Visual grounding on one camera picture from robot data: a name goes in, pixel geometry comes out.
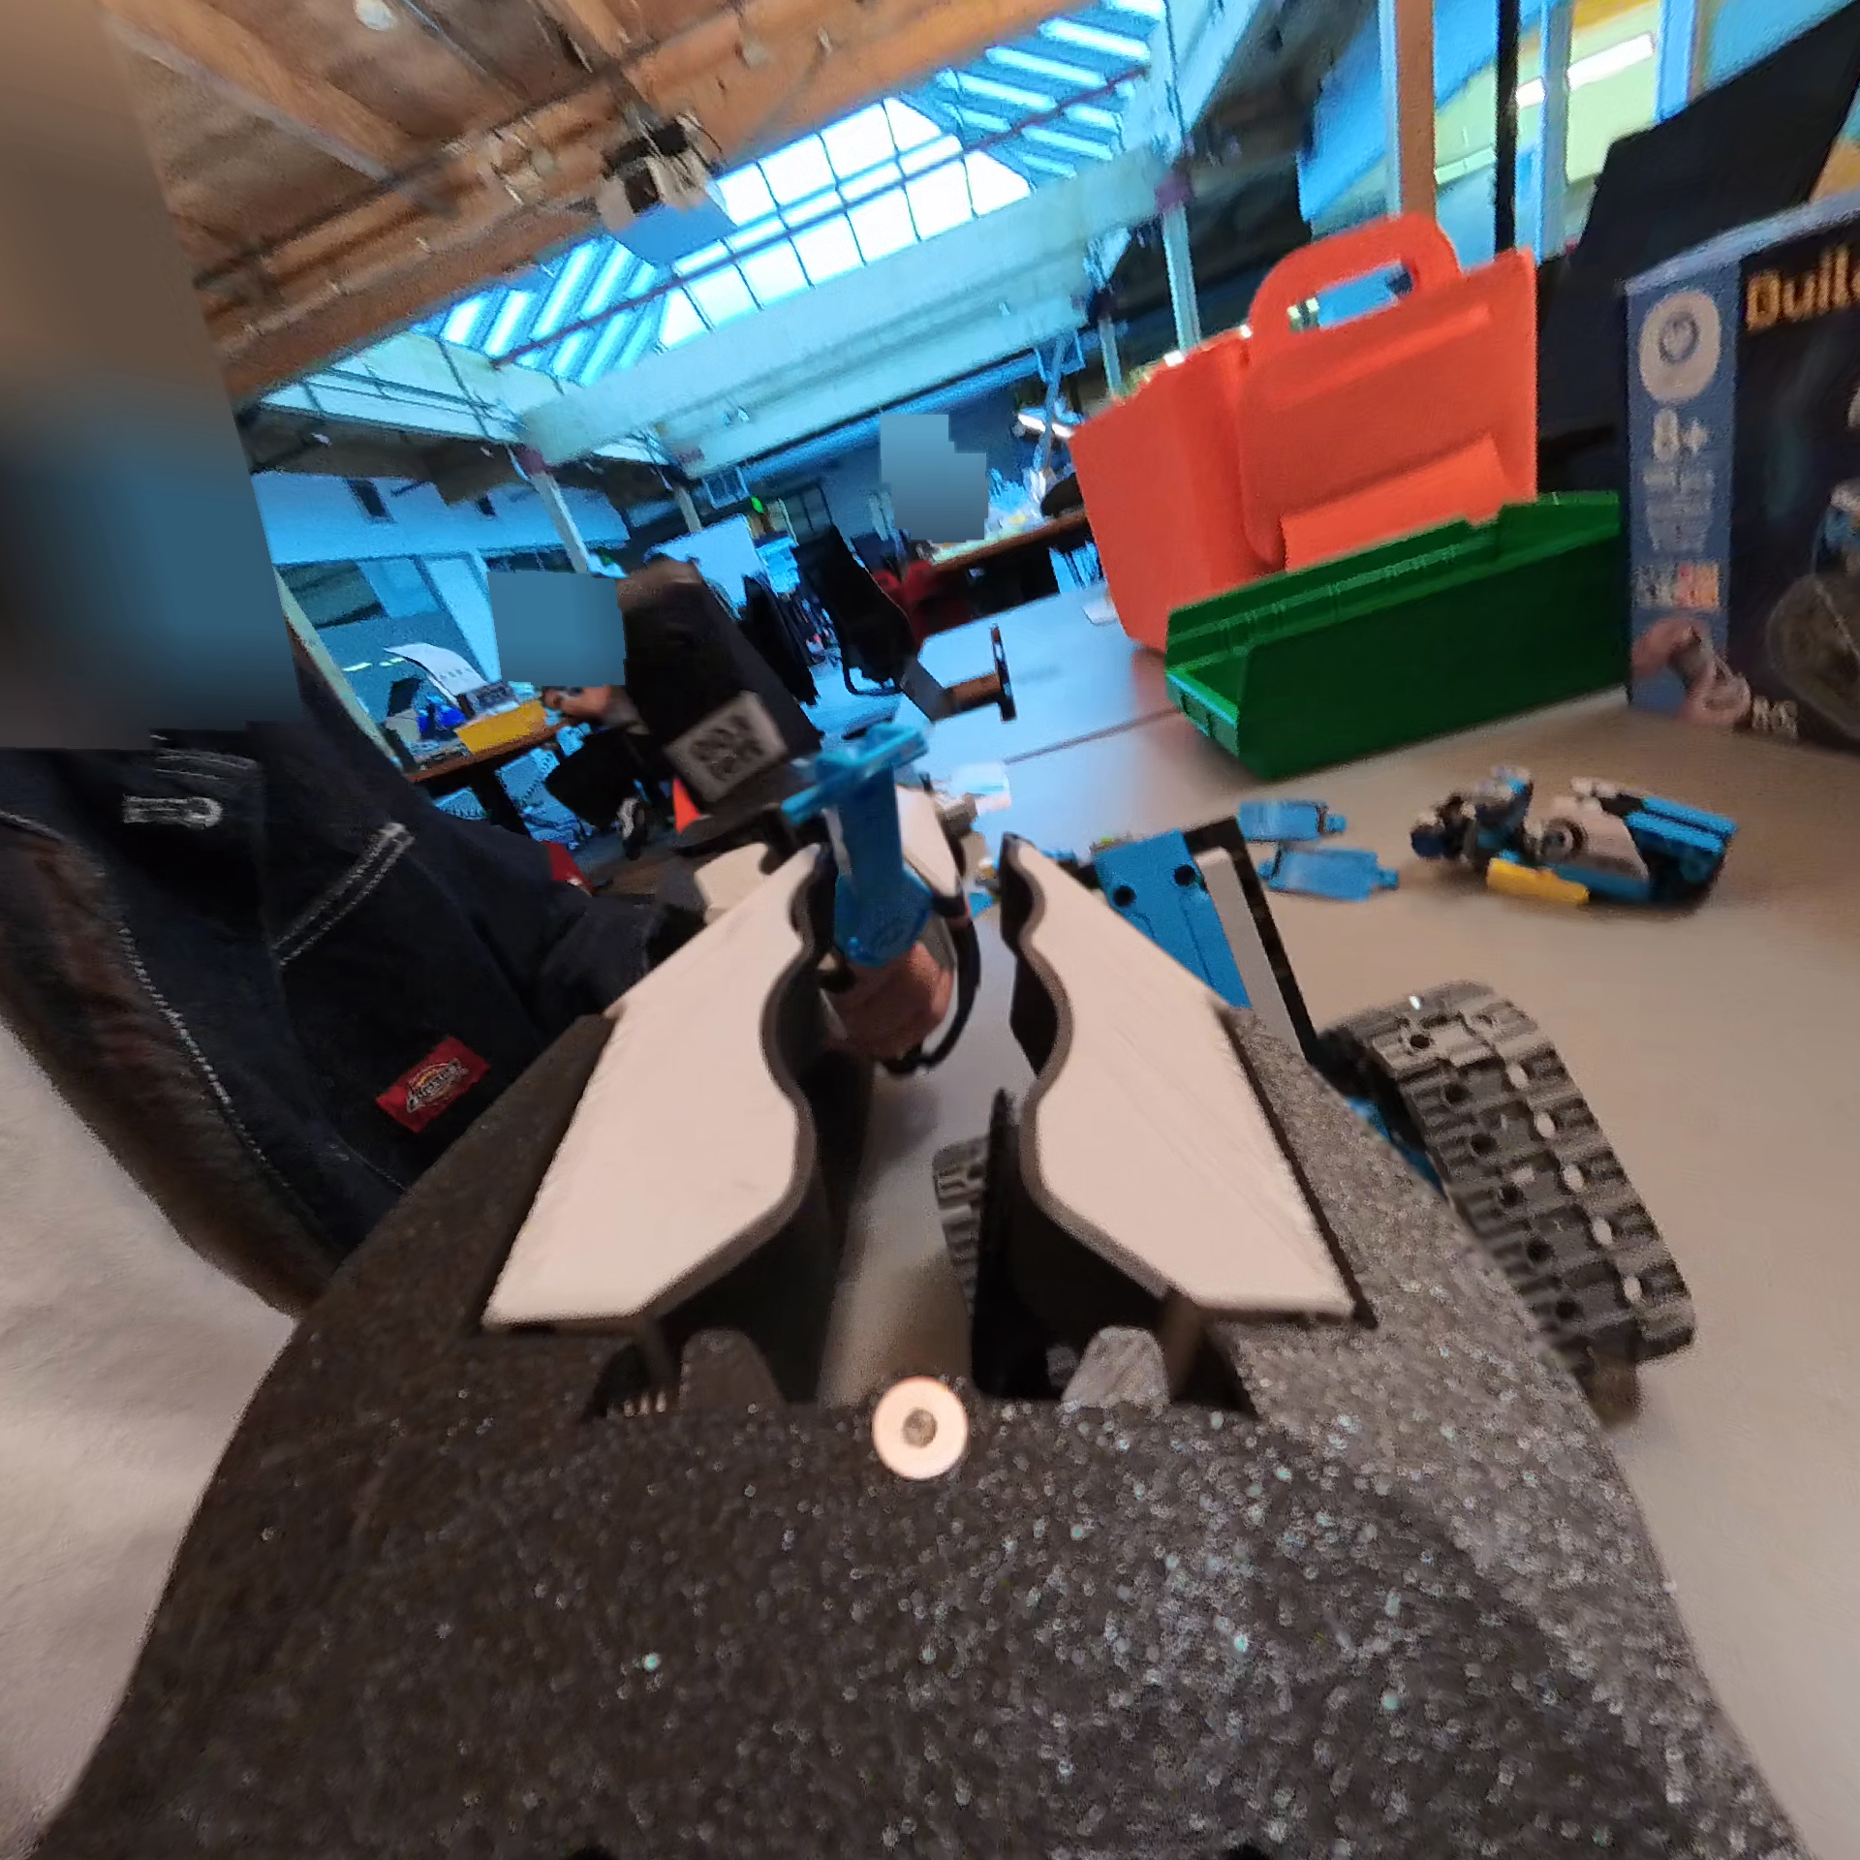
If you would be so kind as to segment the black divider panel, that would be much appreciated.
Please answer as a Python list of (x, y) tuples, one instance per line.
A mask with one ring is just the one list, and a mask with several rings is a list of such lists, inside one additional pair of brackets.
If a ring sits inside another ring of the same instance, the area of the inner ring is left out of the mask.
[(1826, 19), (1608, 154), (1581, 237), (1541, 269), (1538, 467), (1600, 489), (1622, 420), (1629, 280), (1815, 193), (1854, 95), (1854, 11)]

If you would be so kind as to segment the blue grey tracked toy robot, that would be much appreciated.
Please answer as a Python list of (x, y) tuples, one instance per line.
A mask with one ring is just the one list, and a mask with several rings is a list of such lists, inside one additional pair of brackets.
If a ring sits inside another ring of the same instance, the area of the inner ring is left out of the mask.
[[(1085, 862), (1048, 857), (1238, 1012), (1246, 1067), (1354, 1288), (1347, 1321), (1375, 1322), (1363, 1278), (1316, 1201), (1290, 1112), (1268, 1104), (1246, 1035), (1272, 1035), (1315, 1064), (1352, 1128), (1438, 1195), (1519, 1300), (1548, 1362), (1583, 1391), (1631, 1388), (1642, 1364), (1691, 1350), (1697, 1319), (1683, 1272), (1530, 1014), (1487, 986), (1445, 983), (1312, 1029), (1236, 825), (1108, 844)], [(971, 1381), (1005, 1399), (1212, 1396), (1212, 1329), (1225, 1321), (1144, 1293), (1035, 1210), (1021, 1177), (1030, 1091), (1001, 1091), (985, 1139), (936, 1157)]]

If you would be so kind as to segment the person's white shirt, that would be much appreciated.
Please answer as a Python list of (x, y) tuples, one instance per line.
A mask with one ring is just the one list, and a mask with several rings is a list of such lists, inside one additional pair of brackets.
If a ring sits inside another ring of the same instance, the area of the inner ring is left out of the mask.
[(116, 1713), (290, 1321), (208, 1263), (1, 1035), (1, 1853)]

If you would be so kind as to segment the dark printed toy kit box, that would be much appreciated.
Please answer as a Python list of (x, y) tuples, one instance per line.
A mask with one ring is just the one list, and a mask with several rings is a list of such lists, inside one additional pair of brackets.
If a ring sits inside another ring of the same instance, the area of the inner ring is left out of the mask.
[(1634, 707), (1858, 753), (1858, 196), (1622, 290)]

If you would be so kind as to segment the wooden table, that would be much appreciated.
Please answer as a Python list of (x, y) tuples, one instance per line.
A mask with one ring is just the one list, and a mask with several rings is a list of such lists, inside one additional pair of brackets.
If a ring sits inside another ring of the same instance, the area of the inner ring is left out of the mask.
[(475, 818), (523, 835), (527, 833), (524, 798), (541, 784), (541, 776), (534, 766), (536, 757), (541, 761), (545, 771), (555, 769), (571, 753), (578, 753), (593, 733), (596, 728), (588, 725), (549, 719), (540, 728), (489, 748), (454, 746), (407, 771), (404, 779), (427, 793), (431, 803), (467, 798), (475, 806)]

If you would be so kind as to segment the person's left hand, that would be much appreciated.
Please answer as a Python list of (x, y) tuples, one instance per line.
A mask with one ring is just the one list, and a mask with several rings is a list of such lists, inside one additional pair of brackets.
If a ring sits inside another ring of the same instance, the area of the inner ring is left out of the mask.
[(881, 965), (847, 965), (825, 990), (837, 1044), (854, 1060), (901, 1064), (936, 1035), (955, 992), (955, 974), (926, 943)]

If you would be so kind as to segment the person's left forearm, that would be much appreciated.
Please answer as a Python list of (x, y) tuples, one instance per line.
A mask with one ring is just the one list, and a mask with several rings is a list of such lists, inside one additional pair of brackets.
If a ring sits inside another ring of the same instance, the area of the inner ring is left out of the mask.
[(680, 895), (578, 891), (540, 844), (492, 825), (437, 816), (430, 851), (545, 1035), (613, 1009), (705, 926)]

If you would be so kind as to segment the green plastic bin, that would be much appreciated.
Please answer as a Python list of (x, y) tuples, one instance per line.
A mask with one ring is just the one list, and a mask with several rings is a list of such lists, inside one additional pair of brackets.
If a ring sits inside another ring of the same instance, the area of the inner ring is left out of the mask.
[(1616, 690), (1622, 508), (1502, 505), (1209, 597), (1169, 619), (1172, 707), (1283, 779)]

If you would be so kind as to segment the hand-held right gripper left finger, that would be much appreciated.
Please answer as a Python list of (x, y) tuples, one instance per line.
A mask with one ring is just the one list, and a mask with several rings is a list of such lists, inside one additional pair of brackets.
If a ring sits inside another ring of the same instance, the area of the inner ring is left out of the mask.
[(481, 1327), (634, 1327), (744, 1265), (800, 1208), (799, 1084), (825, 851), (805, 846), (609, 1012), (611, 1033)]

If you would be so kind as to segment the orange plastic case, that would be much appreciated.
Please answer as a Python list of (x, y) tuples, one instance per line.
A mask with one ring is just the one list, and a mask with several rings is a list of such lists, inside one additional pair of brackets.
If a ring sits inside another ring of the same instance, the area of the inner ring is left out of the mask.
[(1172, 613), (1538, 493), (1538, 267), (1464, 269), (1423, 215), (1285, 256), (1210, 338), (1070, 444), (1125, 635)]

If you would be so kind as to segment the skylight window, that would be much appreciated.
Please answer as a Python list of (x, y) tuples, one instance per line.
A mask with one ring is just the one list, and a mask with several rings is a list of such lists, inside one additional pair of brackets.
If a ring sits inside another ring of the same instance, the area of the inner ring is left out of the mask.
[(692, 215), (593, 236), (261, 399), (510, 435), (519, 414), (1119, 155), (1166, 7), (1081, 6), (721, 173)]

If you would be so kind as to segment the blue long brick piece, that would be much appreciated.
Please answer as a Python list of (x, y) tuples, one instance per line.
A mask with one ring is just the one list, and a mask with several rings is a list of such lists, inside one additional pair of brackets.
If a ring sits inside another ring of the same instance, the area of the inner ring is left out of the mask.
[(906, 959), (933, 912), (930, 886), (902, 855), (893, 779), (923, 748), (915, 728), (876, 727), (800, 763), (800, 788), (782, 803), (794, 829), (825, 825), (837, 871), (831, 943), (860, 970)]

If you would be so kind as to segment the blue white toy assembly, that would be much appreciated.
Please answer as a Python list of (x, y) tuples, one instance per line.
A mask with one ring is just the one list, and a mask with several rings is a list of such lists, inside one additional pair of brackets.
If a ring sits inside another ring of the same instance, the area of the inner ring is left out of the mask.
[(1513, 899), (1681, 912), (1716, 888), (1735, 823), (1597, 777), (1537, 803), (1532, 776), (1499, 764), (1411, 827), (1411, 851), (1466, 869)]

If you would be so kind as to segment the grey desk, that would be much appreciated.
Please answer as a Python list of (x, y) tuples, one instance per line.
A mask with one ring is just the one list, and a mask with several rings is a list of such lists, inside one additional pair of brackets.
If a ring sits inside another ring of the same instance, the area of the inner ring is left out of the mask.
[[(1019, 715), (936, 731), (926, 769), (1001, 763), (982, 830), (1082, 854), (1236, 810), (1257, 786), (1172, 709), (1163, 661), (1085, 595), (999, 621)], [(1494, 764), (1538, 798), (1600, 777), (1726, 816), (1726, 871), (1693, 914), (1553, 909), (1413, 862), (1413, 819)], [(1815, 1857), (1854, 1857), (1854, 761), (1716, 738), (1616, 694), (1265, 786), (1346, 818), (1402, 866), (1362, 905), (1278, 899), (1320, 1029), (1447, 981), (1548, 1033), (1690, 1284), (1691, 1350), (1605, 1408), (1695, 1655)], [(968, 1324), (931, 1158), (1030, 1073), (1011, 959), (982, 926), (982, 999), (951, 1062), (874, 1091), (829, 1322), (825, 1391), (964, 1366)]]

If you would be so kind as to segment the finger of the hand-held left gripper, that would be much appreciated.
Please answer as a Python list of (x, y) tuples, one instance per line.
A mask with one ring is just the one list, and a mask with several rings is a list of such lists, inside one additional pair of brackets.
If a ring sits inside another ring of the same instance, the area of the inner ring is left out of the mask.
[(898, 809), (898, 848), (907, 871), (931, 895), (939, 914), (968, 914), (962, 846), (970, 833), (961, 810), (947, 810), (944, 798), (920, 784), (893, 786)]
[(704, 920), (725, 920), (751, 906), (755, 912), (794, 920), (817, 875), (819, 848), (747, 843), (704, 860), (692, 872)]

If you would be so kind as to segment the person's denim jacket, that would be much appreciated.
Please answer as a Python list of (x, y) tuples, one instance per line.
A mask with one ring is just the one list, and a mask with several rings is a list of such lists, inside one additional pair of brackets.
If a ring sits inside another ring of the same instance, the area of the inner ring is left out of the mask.
[(283, 725), (1, 755), (11, 1029), (286, 1313), (578, 1022), (540, 1033), (430, 851), (448, 813), (301, 692)]

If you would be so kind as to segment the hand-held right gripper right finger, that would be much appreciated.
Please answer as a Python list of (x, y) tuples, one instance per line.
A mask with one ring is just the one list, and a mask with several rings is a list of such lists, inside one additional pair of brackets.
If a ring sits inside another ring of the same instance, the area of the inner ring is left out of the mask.
[(1357, 1292), (1221, 995), (1019, 835), (1003, 839), (1003, 942), (1035, 1210), (1199, 1315), (1352, 1319)]

